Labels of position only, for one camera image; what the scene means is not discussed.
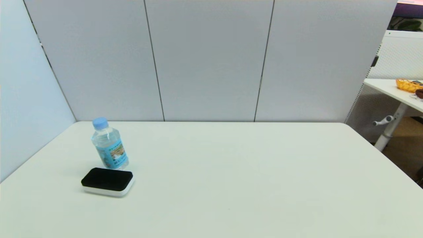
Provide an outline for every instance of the yellow basket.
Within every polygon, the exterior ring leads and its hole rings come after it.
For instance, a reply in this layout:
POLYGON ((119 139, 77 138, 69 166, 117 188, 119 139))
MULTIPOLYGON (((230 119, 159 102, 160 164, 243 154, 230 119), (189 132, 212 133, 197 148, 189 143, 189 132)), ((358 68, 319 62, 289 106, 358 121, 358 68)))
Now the yellow basket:
POLYGON ((397 88, 410 92, 415 93, 417 89, 423 89, 423 86, 420 86, 418 83, 412 82, 405 78, 397 78, 396 79, 397 88))

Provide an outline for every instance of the white wall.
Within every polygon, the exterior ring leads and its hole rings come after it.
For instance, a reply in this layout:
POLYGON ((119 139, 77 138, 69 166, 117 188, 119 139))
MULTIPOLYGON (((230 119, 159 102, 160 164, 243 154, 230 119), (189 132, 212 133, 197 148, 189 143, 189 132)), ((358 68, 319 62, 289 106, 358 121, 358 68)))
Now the white wall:
POLYGON ((147 0, 166 121, 254 121, 272 0, 147 0))
POLYGON ((344 122, 396 0, 276 0, 256 121, 344 122))
POLYGON ((142 0, 26 0, 77 120, 163 121, 142 0))
POLYGON ((77 120, 171 121, 343 122, 396 5, 275 0, 264 61, 272 0, 25 2, 77 120))
POLYGON ((22 0, 1 2, 0 181, 75 122, 22 0))

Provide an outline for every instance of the floor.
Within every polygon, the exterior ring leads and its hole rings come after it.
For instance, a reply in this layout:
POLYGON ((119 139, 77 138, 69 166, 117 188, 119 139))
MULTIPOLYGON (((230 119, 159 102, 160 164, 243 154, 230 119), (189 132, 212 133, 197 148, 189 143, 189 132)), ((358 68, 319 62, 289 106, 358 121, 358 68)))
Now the floor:
POLYGON ((416 180, 423 166, 423 124, 411 117, 403 118, 382 153, 416 180))

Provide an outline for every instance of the water bottle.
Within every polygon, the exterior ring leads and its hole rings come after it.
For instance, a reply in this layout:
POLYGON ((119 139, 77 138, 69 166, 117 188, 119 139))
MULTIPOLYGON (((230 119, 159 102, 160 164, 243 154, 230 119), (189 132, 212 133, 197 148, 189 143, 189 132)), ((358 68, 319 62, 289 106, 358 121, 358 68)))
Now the water bottle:
POLYGON ((91 141, 96 147, 104 166, 108 169, 125 169, 129 161, 119 131, 109 127, 109 123, 104 117, 94 119, 93 126, 96 132, 91 137, 91 141))

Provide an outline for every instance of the bottle label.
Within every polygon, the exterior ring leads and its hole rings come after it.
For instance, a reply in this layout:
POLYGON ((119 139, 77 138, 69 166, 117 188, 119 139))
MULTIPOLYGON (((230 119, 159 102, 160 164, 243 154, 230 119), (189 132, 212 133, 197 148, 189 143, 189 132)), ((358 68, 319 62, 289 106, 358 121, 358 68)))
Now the bottle label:
POLYGON ((104 165, 108 169, 119 168, 128 160, 124 146, 122 145, 122 141, 120 139, 109 147, 106 147, 106 148, 96 147, 96 148, 97 148, 97 151, 99 152, 100 157, 103 160, 104 165))

